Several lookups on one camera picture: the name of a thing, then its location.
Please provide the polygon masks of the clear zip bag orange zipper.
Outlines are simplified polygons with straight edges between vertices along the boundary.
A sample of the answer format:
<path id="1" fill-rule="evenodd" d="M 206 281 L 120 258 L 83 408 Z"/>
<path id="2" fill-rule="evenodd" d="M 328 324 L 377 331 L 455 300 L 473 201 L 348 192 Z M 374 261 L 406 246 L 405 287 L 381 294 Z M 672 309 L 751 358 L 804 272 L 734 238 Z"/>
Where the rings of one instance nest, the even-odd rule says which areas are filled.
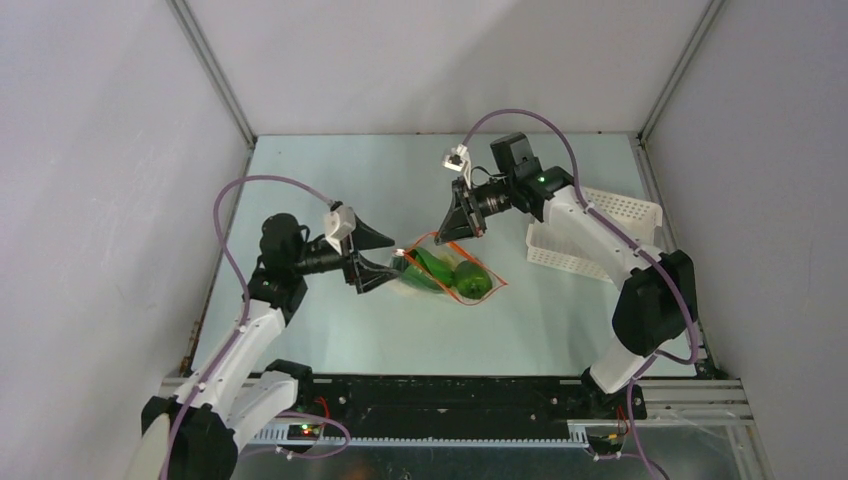
<path id="1" fill-rule="evenodd" d="M 396 248 L 389 266 L 399 273 L 389 283 L 397 292 L 468 307 L 486 302 L 508 285 L 459 243 L 437 243 L 434 232 Z"/>

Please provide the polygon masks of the green bok choy toy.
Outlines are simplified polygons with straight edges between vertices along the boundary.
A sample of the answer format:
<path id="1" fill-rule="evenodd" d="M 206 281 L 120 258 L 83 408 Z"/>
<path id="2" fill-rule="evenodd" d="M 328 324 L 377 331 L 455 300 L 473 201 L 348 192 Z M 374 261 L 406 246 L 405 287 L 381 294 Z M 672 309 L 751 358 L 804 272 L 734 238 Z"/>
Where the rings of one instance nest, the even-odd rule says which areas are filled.
<path id="1" fill-rule="evenodd" d="M 457 263 L 447 253 L 434 247 L 415 247 L 395 252 L 390 267 L 401 272 L 398 281 L 410 288 L 430 293 L 445 293 L 452 289 Z"/>

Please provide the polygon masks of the green pepper toy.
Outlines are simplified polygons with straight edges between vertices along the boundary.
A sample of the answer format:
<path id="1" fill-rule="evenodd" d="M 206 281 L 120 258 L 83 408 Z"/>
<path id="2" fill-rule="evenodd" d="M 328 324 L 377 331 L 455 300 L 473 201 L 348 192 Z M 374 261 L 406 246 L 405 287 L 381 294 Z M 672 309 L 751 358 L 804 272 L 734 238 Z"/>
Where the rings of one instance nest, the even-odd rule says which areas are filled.
<path id="1" fill-rule="evenodd" d="M 469 260 L 456 266 L 453 278 L 455 290 L 467 299 L 480 300 L 493 289 L 487 270 Z"/>

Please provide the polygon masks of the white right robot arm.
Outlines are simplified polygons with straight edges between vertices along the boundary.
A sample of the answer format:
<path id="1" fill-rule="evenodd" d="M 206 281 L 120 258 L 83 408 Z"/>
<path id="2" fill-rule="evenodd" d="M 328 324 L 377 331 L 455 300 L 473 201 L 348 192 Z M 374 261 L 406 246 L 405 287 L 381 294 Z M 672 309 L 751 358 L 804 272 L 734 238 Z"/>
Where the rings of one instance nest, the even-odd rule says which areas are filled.
<path id="1" fill-rule="evenodd" d="M 532 215 L 559 237 L 572 241 L 597 263 L 619 291 L 612 315 L 613 339 L 588 369 L 593 383 L 581 392 L 585 411 L 606 418 L 622 403 L 620 390 L 639 378 L 657 357 L 674 360 L 663 345 L 686 334 L 690 354 L 698 356 L 697 295 L 694 265 L 683 251 L 671 253 L 624 229 L 581 189 L 578 172 L 543 168 L 522 133 L 490 145 L 498 172 L 484 184 L 472 181 L 467 145 L 447 151 L 442 164 L 458 172 L 451 184 L 451 205 L 437 230 L 439 244 L 479 238 L 488 217 L 510 209 Z"/>

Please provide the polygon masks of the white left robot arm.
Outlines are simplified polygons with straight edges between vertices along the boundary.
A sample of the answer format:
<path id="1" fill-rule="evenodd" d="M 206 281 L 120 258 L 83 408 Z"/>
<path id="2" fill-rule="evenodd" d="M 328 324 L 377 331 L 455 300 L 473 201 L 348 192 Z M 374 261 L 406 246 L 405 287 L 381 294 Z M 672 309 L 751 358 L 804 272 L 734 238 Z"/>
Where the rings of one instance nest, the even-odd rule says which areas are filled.
<path id="1" fill-rule="evenodd" d="M 141 479 L 227 479 L 245 447 L 280 414 L 304 416 L 316 403 L 310 367 L 275 361 L 250 388 L 243 386 L 258 358 L 288 327 L 308 290 L 307 276 L 340 271 L 360 294 L 398 272 L 364 257 L 395 242 L 338 203 L 324 232 L 291 214 L 267 218 L 260 254 L 243 280 L 242 311 L 207 362 L 169 396 L 153 396 L 142 411 L 144 446 L 153 450 Z"/>

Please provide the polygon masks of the white perforated plastic basket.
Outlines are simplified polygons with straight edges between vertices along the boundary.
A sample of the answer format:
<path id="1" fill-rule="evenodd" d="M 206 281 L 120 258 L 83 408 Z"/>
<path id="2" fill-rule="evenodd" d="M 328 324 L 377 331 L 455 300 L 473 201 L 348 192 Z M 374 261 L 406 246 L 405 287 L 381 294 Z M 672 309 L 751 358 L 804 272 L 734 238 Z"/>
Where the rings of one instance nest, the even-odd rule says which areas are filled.
<path id="1" fill-rule="evenodd" d="M 659 261 L 654 235 L 662 227 L 663 210 L 656 203 L 586 188 L 588 205 L 621 230 L 614 233 L 579 203 L 571 186 L 555 193 L 543 207 L 543 219 L 529 225 L 527 261 L 541 266 L 603 280 L 621 288 L 634 269 L 650 263 L 639 253 Z"/>

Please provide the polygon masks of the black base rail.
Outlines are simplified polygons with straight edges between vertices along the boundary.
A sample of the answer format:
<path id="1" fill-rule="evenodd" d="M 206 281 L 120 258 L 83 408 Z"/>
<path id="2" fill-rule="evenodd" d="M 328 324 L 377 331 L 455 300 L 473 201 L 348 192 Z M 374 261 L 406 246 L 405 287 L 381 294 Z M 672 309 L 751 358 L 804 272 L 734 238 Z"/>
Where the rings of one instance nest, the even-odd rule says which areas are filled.
<path id="1" fill-rule="evenodd" d="M 565 440 L 578 420 L 644 420 L 640 387 L 606 394 L 588 379 L 318 375 L 295 407 L 326 414 L 356 440 Z"/>

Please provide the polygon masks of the aluminium frame profile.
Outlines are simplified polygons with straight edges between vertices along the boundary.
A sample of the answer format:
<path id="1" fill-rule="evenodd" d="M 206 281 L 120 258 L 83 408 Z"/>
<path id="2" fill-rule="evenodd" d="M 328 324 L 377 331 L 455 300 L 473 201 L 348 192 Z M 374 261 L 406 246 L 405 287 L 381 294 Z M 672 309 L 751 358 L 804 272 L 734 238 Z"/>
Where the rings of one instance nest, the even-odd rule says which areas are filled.
<path id="1" fill-rule="evenodd" d="M 702 344 L 691 378 L 648 377 L 638 384 L 652 421 L 691 425 L 752 425 L 754 415 L 740 379 L 732 378 Z"/>

